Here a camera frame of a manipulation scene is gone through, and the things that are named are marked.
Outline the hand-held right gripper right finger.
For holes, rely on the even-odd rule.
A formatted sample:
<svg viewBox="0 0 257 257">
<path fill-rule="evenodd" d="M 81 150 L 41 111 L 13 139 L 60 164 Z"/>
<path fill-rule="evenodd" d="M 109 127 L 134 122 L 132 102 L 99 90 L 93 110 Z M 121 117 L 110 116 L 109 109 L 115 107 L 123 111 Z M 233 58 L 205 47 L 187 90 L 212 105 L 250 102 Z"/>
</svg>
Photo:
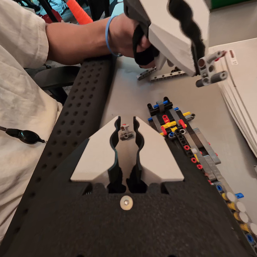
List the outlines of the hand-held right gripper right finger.
<svg viewBox="0 0 257 257">
<path fill-rule="evenodd" d="M 139 117 L 133 117 L 136 144 L 136 178 L 147 186 L 152 183 L 180 182 L 182 174 L 165 138 Z"/>
</svg>

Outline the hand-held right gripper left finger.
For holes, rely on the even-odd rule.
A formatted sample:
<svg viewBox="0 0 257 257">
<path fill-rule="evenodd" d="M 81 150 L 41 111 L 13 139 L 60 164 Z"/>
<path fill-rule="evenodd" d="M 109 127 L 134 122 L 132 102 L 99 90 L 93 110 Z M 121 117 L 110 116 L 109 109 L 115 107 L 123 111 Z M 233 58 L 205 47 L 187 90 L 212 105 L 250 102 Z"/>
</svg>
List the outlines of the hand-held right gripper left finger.
<svg viewBox="0 0 257 257">
<path fill-rule="evenodd" d="M 115 148 L 119 130 L 120 116 L 116 116 L 89 138 L 71 181 L 101 183 L 107 188 L 117 179 L 119 164 Z"/>
</svg>

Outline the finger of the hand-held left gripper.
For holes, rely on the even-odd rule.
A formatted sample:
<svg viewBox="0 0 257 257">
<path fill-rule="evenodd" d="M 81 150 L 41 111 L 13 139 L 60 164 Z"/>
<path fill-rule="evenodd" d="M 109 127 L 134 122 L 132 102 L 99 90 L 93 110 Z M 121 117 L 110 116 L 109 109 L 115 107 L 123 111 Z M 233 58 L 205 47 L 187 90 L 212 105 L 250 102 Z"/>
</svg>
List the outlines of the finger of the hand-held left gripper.
<svg viewBox="0 0 257 257">
<path fill-rule="evenodd" d="M 199 1 L 140 1 L 150 20 L 148 38 L 159 51 L 156 67 L 167 59 L 190 76 L 199 74 Z"/>
<path fill-rule="evenodd" d="M 199 75 L 198 60 L 208 51 L 209 8 L 205 1 L 181 1 L 181 69 Z"/>
</svg>

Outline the long lego car chassis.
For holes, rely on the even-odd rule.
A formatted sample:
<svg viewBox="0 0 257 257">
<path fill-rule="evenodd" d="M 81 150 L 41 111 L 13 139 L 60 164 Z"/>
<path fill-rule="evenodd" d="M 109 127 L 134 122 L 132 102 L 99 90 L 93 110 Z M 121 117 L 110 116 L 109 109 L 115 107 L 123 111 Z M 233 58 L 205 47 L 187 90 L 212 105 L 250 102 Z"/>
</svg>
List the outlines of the long lego car chassis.
<svg viewBox="0 0 257 257">
<path fill-rule="evenodd" d="M 242 193 L 235 194 L 217 165 L 221 163 L 217 153 L 198 128 L 192 129 L 189 121 L 195 118 L 191 112 L 182 113 L 173 108 L 169 98 L 157 101 L 154 106 L 147 104 L 150 114 L 149 125 L 166 140 L 173 141 L 182 148 L 191 162 L 203 173 L 209 184 L 216 187 L 227 207 L 226 213 L 232 230 L 246 250 L 253 256 L 257 253 L 256 224 L 246 212 L 245 205 L 240 201 Z"/>
</svg>

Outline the grey lego connector red pin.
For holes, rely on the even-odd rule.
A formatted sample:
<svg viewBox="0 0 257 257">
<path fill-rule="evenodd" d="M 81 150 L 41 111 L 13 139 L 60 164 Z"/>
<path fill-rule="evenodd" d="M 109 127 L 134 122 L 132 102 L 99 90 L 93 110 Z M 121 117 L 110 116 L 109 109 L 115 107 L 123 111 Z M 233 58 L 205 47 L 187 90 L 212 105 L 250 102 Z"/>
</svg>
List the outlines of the grey lego connector red pin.
<svg viewBox="0 0 257 257">
<path fill-rule="evenodd" d="M 129 130 L 129 124 L 122 124 L 120 127 L 121 134 L 119 136 L 120 140 L 126 140 L 133 136 L 133 132 Z"/>
<path fill-rule="evenodd" d="M 227 79 L 228 72 L 216 72 L 215 62 L 226 55 L 226 51 L 217 51 L 200 58 L 197 62 L 201 79 L 196 81 L 196 87 L 208 86 Z"/>
</svg>

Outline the person's left forearm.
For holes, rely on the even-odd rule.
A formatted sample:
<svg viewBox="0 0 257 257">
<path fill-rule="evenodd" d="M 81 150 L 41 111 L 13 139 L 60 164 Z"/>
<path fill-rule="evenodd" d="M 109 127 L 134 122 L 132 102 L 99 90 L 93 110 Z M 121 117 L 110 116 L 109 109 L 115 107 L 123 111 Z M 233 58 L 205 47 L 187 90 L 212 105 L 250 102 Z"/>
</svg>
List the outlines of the person's left forearm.
<svg viewBox="0 0 257 257">
<path fill-rule="evenodd" d="M 65 22 L 46 24 L 47 60 L 76 65 L 87 58 L 109 55 L 105 40 L 107 21 L 105 18 L 86 25 Z"/>
</svg>

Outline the grey lego beam assembly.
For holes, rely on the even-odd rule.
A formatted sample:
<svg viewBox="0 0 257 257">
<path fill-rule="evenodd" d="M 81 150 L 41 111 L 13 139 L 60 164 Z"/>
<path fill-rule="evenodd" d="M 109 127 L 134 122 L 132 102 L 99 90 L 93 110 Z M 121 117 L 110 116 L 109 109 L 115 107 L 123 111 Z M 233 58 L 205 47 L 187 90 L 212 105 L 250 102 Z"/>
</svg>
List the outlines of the grey lego beam assembly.
<svg viewBox="0 0 257 257">
<path fill-rule="evenodd" d="M 141 72 L 139 75 L 137 75 L 137 80 L 138 81 L 143 80 L 144 78 L 152 75 L 154 72 L 156 72 L 156 67 L 147 69 L 144 72 Z M 170 73 L 151 76 L 149 81 L 158 82 L 158 81 L 164 81 L 164 80 L 174 79 L 174 78 L 183 77 L 183 76 L 187 76 L 187 74 L 181 69 L 175 67 L 175 69 L 173 69 Z"/>
</svg>

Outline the white lego instruction booklet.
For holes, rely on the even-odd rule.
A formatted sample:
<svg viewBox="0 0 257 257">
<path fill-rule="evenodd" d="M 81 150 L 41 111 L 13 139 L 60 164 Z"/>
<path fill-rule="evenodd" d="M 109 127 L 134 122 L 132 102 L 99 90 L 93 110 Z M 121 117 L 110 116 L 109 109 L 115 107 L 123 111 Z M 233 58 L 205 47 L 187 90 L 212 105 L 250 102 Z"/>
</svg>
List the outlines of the white lego instruction booklet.
<svg viewBox="0 0 257 257">
<path fill-rule="evenodd" d="M 228 77 L 217 85 L 227 108 L 250 149 L 257 156 L 257 38 L 217 45 L 209 53 L 225 50 L 217 71 Z"/>
</svg>

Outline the person's left hand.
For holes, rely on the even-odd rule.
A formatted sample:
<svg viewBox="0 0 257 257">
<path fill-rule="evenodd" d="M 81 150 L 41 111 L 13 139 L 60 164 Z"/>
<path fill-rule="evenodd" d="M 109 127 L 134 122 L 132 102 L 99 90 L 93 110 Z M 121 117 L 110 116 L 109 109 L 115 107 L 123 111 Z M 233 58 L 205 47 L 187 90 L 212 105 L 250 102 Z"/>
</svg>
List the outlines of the person's left hand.
<svg viewBox="0 0 257 257">
<path fill-rule="evenodd" d="M 128 18 L 124 13 L 115 17 L 109 27 L 108 41 L 114 53 L 134 58 L 133 34 L 139 23 Z"/>
</svg>

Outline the green plastic bin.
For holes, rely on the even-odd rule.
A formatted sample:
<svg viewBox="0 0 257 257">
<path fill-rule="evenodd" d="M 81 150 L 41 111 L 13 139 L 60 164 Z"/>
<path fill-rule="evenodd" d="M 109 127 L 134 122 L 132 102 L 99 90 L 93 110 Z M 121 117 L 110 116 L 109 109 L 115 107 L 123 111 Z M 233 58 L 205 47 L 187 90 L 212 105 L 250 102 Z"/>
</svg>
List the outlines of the green plastic bin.
<svg viewBox="0 0 257 257">
<path fill-rule="evenodd" d="M 211 7 L 210 9 L 217 9 L 217 8 L 222 8 L 230 5 L 235 5 L 239 3 L 244 3 L 244 2 L 249 2 L 251 0 L 211 0 L 210 4 Z"/>
</svg>

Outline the blue wristband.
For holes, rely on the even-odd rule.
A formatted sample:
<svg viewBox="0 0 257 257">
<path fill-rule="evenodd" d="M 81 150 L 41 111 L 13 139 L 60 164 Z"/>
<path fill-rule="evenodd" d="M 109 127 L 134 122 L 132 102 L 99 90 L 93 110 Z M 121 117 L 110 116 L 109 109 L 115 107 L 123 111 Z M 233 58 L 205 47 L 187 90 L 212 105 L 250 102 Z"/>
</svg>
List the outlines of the blue wristband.
<svg viewBox="0 0 257 257">
<path fill-rule="evenodd" d="M 105 42 L 106 42 L 106 46 L 109 50 L 109 52 L 115 56 L 115 57 L 122 57 L 123 55 L 121 53 L 114 53 L 112 50 L 111 50 L 111 47 L 109 45 L 109 41 L 108 41 L 108 35 L 109 35 L 109 27 L 110 27 L 110 24 L 112 22 L 112 20 L 117 17 L 118 15 L 114 15 L 114 16 L 111 16 L 108 21 L 107 21 L 107 24 L 106 24 L 106 27 L 105 27 Z"/>
</svg>

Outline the black perforated panel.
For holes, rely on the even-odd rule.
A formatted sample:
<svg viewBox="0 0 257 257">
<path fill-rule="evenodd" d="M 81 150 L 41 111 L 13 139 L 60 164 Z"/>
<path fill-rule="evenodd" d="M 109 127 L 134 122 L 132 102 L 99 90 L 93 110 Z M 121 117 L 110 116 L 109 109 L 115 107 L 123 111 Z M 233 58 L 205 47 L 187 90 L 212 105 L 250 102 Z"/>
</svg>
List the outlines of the black perforated panel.
<svg viewBox="0 0 257 257">
<path fill-rule="evenodd" d="M 63 108 L 51 130 L 49 143 L 32 164 L 21 201 L 2 240 L 1 256 L 9 251 L 21 232 L 28 211 L 42 202 L 43 197 L 38 191 L 49 175 L 80 143 L 99 129 L 115 64 L 116 57 L 111 55 L 86 59 L 73 85 L 63 88 L 68 97 L 65 104 L 61 104 Z"/>
</svg>

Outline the orange foam tube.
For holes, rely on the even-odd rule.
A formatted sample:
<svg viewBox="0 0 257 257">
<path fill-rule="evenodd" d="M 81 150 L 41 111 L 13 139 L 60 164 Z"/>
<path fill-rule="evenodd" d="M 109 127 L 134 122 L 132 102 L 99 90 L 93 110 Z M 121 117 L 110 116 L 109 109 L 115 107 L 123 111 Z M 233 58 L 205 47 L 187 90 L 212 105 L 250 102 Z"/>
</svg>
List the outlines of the orange foam tube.
<svg viewBox="0 0 257 257">
<path fill-rule="evenodd" d="M 83 10 L 76 0 L 65 0 L 65 2 L 80 25 L 86 25 L 93 22 L 92 18 Z"/>
</svg>

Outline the black office chair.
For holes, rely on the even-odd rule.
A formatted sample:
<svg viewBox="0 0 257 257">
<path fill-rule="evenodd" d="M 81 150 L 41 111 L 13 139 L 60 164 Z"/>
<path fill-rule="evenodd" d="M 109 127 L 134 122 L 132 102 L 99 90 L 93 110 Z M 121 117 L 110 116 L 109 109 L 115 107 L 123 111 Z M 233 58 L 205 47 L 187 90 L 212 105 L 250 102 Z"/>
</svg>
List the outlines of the black office chair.
<svg viewBox="0 0 257 257">
<path fill-rule="evenodd" d="M 45 69 L 39 72 L 36 72 L 36 69 L 29 68 L 25 68 L 25 71 L 42 90 L 48 90 L 56 101 L 64 105 L 68 95 L 63 88 L 73 85 L 80 67 L 51 67 L 47 64 L 44 64 L 44 66 Z"/>
</svg>

